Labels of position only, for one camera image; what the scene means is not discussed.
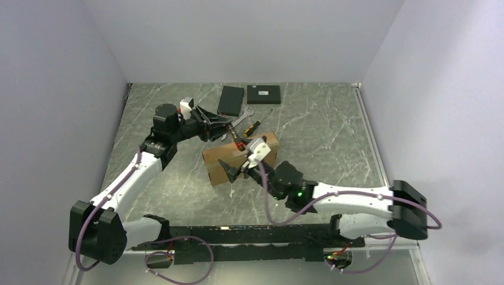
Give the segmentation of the red black utility knife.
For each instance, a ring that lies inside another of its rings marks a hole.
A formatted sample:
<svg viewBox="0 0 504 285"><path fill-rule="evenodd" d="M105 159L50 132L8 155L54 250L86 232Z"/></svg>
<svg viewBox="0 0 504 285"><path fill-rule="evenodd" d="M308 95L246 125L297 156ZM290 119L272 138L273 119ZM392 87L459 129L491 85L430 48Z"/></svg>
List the red black utility knife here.
<svg viewBox="0 0 504 285"><path fill-rule="evenodd" d="M244 142L242 141L241 137L238 135L238 133L236 132L235 128L230 125L228 127L228 131L232 137L232 140L235 144L235 146L237 147L237 149L239 151L245 151L246 150L246 145L244 144Z"/></svg>

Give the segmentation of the brown cardboard express box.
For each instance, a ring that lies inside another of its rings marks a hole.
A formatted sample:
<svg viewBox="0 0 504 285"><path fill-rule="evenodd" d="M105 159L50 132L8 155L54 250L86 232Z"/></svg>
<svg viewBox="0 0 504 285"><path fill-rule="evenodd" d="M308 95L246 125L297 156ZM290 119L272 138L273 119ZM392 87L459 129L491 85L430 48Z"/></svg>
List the brown cardboard express box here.
<svg viewBox="0 0 504 285"><path fill-rule="evenodd" d="M275 167L276 158L279 150L279 141L273 131L265 132L260 135L255 135L253 138L265 136L266 143L271 149L271 152L263 160L271 167ZM246 160L245 151L239 151L234 143L228 143L219 147L209 148L201 153L210 184L217 186L229 182L223 167L218 160L221 159L232 167L238 167Z"/></svg>

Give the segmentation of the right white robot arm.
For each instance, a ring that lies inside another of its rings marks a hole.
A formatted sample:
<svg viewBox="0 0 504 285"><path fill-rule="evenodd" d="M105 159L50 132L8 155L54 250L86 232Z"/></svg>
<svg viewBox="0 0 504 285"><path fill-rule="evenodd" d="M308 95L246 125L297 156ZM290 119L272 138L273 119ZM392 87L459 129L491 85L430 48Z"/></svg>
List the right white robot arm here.
<svg viewBox="0 0 504 285"><path fill-rule="evenodd" d="M285 200L298 217L305 213L328 212L336 216L336 225L327 231L334 246L350 239L378 233L394 233L411 240L428 237L427 200L404 180L392 186L352 188L306 180L288 161L277 168L267 163L243 162L233 167L218 161L230 182L239 175L252 178L276 200Z"/></svg>

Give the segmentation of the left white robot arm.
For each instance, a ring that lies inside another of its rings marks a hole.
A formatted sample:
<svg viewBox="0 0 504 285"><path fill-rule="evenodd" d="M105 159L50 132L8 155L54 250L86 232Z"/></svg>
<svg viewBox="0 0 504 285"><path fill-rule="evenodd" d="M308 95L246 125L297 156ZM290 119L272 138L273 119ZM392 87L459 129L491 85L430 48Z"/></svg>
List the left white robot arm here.
<svg viewBox="0 0 504 285"><path fill-rule="evenodd" d="M159 105L149 135L120 175L90 201L77 201L70 211L68 247L77 267L89 271L99 263L114 264L123 252L149 243L155 249L171 241L169 220L146 214L124 222L140 192L171 162L180 142L198 137L215 141L229 131L229 117L192 102Z"/></svg>

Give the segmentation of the black box with label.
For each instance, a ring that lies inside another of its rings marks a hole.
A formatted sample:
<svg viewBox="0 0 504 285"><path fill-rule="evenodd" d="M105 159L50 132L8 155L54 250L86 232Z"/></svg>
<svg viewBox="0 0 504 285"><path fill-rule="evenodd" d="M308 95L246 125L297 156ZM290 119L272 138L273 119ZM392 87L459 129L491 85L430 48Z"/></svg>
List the black box with label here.
<svg viewBox="0 0 504 285"><path fill-rule="evenodd" d="M281 90L279 85L248 85L248 105L279 105L281 104Z"/></svg>

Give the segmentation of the black foam block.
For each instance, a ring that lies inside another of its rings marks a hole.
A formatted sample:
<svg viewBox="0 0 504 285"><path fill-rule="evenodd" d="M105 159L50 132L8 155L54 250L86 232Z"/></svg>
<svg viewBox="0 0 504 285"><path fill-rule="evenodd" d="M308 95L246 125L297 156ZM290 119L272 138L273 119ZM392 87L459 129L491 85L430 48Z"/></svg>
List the black foam block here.
<svg viewBox="0 0 504 285"><path fill-rule="evenodd" d="M217 112L223 116L239 116L244 89L242 87L223 86Z"/></svg>

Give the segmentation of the silver open-end wrench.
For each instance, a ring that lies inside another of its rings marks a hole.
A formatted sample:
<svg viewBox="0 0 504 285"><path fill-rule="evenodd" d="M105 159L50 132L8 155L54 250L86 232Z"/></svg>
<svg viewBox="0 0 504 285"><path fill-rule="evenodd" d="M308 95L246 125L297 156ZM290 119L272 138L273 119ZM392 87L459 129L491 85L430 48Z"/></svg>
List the silver open-end wrench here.
<svg viewBox="0 0 504 285"><path fill-rule="evenodd" d="M250 107L250 106L246 106L244 108L244 111L243 111L243 114L240 115L236 120L234 120L232 123L231 123L231 126L233 128L235 128L239 123L241 123L245 118L253 115L255 113L255 110L253 107ZM221 136L220 140L221 141L224 141L227 136L229 134L229 130L227 129L227 131Z"/></svg>

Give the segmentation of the yellow black screwdriver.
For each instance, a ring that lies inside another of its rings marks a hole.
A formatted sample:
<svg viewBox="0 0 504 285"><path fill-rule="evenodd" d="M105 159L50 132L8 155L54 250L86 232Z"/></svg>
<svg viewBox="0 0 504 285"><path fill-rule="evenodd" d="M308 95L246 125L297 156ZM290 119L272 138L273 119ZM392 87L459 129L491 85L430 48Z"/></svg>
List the yellow black screwdriver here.
<svg viewBox="0 0 504 285"><path fill-rule="evenodd" d="M244 131L243 136L245 138L251 137L257 128L262 124L262 121L271 113L273 112L273 109L269 110L261 119L255 121L253 124L247 127L247 129Z"/></svg>

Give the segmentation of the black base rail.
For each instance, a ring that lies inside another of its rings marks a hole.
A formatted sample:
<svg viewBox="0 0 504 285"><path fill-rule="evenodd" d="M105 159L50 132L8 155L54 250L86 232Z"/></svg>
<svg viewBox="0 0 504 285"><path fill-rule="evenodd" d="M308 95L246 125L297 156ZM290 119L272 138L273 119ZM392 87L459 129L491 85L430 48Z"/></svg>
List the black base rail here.
<svg viewBox="0 0 504 285"><path fill-rule="evenodd" d="M363 237L347 239L329 224L287 226L172 226L176 240L142 243L134 251L174 250L176 265L215 261L302 259L321 262L331 250L362 248Z"/></svg>

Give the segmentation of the aluminium frame rail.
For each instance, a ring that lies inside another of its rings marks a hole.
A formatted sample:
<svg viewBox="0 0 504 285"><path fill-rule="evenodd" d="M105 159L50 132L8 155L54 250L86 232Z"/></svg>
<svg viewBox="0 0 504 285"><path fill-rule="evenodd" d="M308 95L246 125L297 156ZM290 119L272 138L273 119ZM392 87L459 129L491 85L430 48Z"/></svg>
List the aluminium frame rail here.
<svg viewBox="0 0 504 285"><path fill-rule="evenodd" d="M374 161L375 161L377 170L380 175L380 180L381 180L383 186L390 187L389 179L387 177L385 167L384 167L384 164L383 164L380 152L379 152L379 148L377 146L376 139L373 134L373 129L371 127L371 123L370 123L370 120L369 120L369 117L367 114L367 110L366 110L366 107L364 105L364 101L363 101L363 98L361 95L361 91L360 91L361 86L359 83L351 83L351 86L352 86L352 90L355 94L355 99L357 101L360 113L362 115L363 124L365 125L366 135L368 138L368 142L370 143L371 152L373 153L373 157L374 157Z"/></svg>

